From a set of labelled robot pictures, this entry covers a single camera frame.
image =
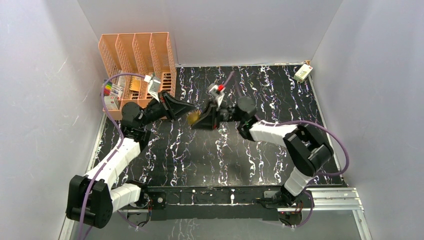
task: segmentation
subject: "small box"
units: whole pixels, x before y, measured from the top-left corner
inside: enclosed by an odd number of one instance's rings
[[[122,95],[124,94],[124,88],[122,86],[118,86],[116,84],[112,84],[110,87],[109,96],[115,96],[118,100],[122,99]]]
[[[298,83],[303,83],[305,79],[308,77],[309,73],[312,71],[312,67],[308,64],[303,64],[300,69],[294,74],[294,79]]]
[[[119,76],[118,78],[118,86],[125,88],[125,76]]]
[[[148,86],[147,86],[147,92],[158,102],[159,102],[158,92],[160,88],[161,88],[161,79],[154,76],[152,79],[149,80]]]
[[[119,110],[120,103],[116,96],[105,96],[104,103],[106,104],[107,110]]]

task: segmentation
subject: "black tabletop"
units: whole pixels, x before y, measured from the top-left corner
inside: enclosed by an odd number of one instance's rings
[[[299,65],[225,66],[177,68],[177,99],[202,109],[209,99],[207,87],[222,84],[232,70],[234,78],[225,89],[228,104],[236,101],[235,84],[243,94],[256,99],[257,116],[268,122],[307,120],[322,125],[309,82],[297,83],[293,76]],[[148,146],[119,176],[120,186],[138,180],[149,186],[260,186],[283,184],[294,167],[284,147],[243,139],[236,123],[222,123],[215,131],[192,130],[187,118],[174,122],[159,120],[147,128]],[[107,120],[97,162],[118,142],[119,135]],[[337,172],[332,159],[323,170]],[[342,179],[326,177],[320,185],[340,185]]]

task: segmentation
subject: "yellow object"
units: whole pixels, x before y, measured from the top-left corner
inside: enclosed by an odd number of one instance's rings
[[[200,111],[194,111],[187,116],[188,124],[191,126],[200,118]]]
[[[129,84],[129,89],[133,92],[140,92],[140,84],[142,80],[139,77],[132,76],[131,83]]]

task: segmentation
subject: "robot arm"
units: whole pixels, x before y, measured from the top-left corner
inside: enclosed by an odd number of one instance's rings
[[[315,174],[334,154],[333,148],[314,126],[307,123],[286,125],[259,121],[255,116],[255,101],[240,97],[234,106],[222,103],[223,86],[211,85],[212,99],[202,112],[189,115],[192,129],[214,130],[221,122],[239,122],[239,134],[250,141],[265,141],[287,148],[295,165],[289,179],[272,197],[264,196],[262,203],[270,206],[291,206],[297,201]]]
[[[147,146],[151,131],[146,125],[166,117],[177,120],[182,115],[194,110],[194,105],[179,101],[166,91],[157,92],[160,81],[154,77],[149,81],[148,92],[154,97],[146,108],[134,102],[122,107],[121,130],[124,135],[122,145],[115,146],[109,154],[84,176],[75,175],[69,183],[66,217],[79,221],[84,211],[84,223],[103,228],[110,220],[112,213],[129,204],[145,207],[149,202],[147,186],[134,180],[112,189],[119,174]],[[91,180],[94,184],[88,197],[85,209],[82,209],[85,192]]]

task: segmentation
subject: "wire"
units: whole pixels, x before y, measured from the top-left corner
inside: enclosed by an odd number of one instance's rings
[[[238,94],[239,97],[242,97],[243,96],[242,95],[242,90],[240,89],[240,86],[237,83],[235,83],[235,91],[237,92],[237,94]]]
[[[231,79],[231,77],[234,75],[234,70],[232,70],[230,73],[229,73],[229,76],[228,76],[228,78],[226,79],[226,81],[224,82],[224,84],[223,84],[223,86],[225,87],[226,85],[227,85],[227,83],[230,81],[230,79]]]
[[[131,227],[133,227],[133,228],[137,228],[138,226],[135,224],[135,223],[133,223],[132,221],[130,221],[130,220],[128,220],[128,218],[122,213],[122,212],[120,212],[120,211],[116,211],[120,216],[121,216],[121,218],[122,219],[124,219],[125,220],[125,222],[127,222]]]
[[[93,228],[93,226],[90,226],[88,229],[87,229],[87,231],[85,232],[85,235],[84,235],[84,238],[83,238],[83,240],[86,240],[86,238],[87,238],[87,236],[89,235],[89,233],[90,233],[90,231],[91,231],[91,229]]]
[[[139,224],[137,224],[137,226],[139,227],[140,224],[143,224],[143,226],[141,226],[141,227],[144,227],[148,222],[149,222],[149,220],[147,220],[147,221],[141,221]]]
[[[300,201],[300,209],[299,209],[299,213],[302,212],[302,209],[304,209],[304,202]]]
[[[306,222],[311,218],[312,215],[312,209],[315,207],[314,198],[309,194],[309,192],[304,191],[304,193],[310,198],[310,211],[305,219],[305,221],[299,223],[299,225],[296,225],[296,228],[303,226],[306,224]]]
[[[78,223],[78,239],[81,240],[82,236],[83,236],[83,224],[84,224],[84,217],[85,217],[85,212],[86,212],[86,207],[87,207],[87,202],[89,200],[89,195],[90,192],[92,190],[92,187],[94,185],[94,182],[97,178],[97,176],[100,174],[100,172],[103,170],[103,168],[106,166],[106,163],[109,162],[109,160],[116,154],[116,152],[118,151],[118,149],[121,147],[123,141],[124,141],[124,133],[122,132],[122,130],[120,129],[120,127],[118,126],[118,124],[115,122],[114,118],[112,117],[111,113],[109,112],[108,108],[106,107],[106,103],[105,103],[105,92],[104,89],[106,87],[106,85],[114,78],[120,77],[120,76],[136,76],[136,77],[140,77],[140,78],[144,78],[144,75],[140,75],[140,74],[136,74],[136,73],[120,73],[120,74],[116,74],[113,75],[111,77],[109,77],[102,85],[101,87],[101,103],[103,104],[103,109],[104,112],[106,113],[106,116],[110,119],[110,121],[113,123],[113,125],[115,126],[115,128],[118,130],[119,133],[119,137],[120,137],[120,141],[117,145],[117,147],[113,150],[112,154],[109,155],[109,157],[106,159],[106,162],[103,163],[101,165],[101,167],[98,169],[98,171],[95,173],[94,177],[90,180],[90,183],[88,184],[87,190],[85,191],[85,195],[84,195],[84,200],[82,201],[82,207],[81,207],[81,215],[79,216],[79,223]],[[86,235],[89,234],[90,230],[92,228],[88,228],[87,232],[85,233]]]
[[[294,214],[298,211],[298,207],[299,207],[299,203],[296,204],[296,209],[293,211]]]
[[[343,173],[346,172],[346,170],[348,170],[349,164],[350,164],[350,158],[349,158],[349,154],[348,154],[348,150],[346,149],[345,145],[342,143],[342,141],[330,130],[328,130],[327,128],[316,124],[315,122],[312,121],[305,121],[305,120],[295,120],[295,121],[286,121],[286,122],[281,122],[281,123],[268,123],[268,122],[262,122],[262,125],[265,126],[271,126],[271,127],[279,127],[282,125],[298,125],[298,124],[310,124],[314,127],[317,127],[319,129],[321,129],[322,131],[326,132],[327,134],[329,134],[330,136],[332,136],[332,138],[338,143],[338,145],[341,147],[341,149],[343,150],[344,153],[344,157],[346,158],[346,164],[344,165],[344,168],[339,171],[339,172],[334,172],[334,173],[326,173],[326,172],[318,172],[316,175],[317,176],[328,176],[328,177],[337,177]]]

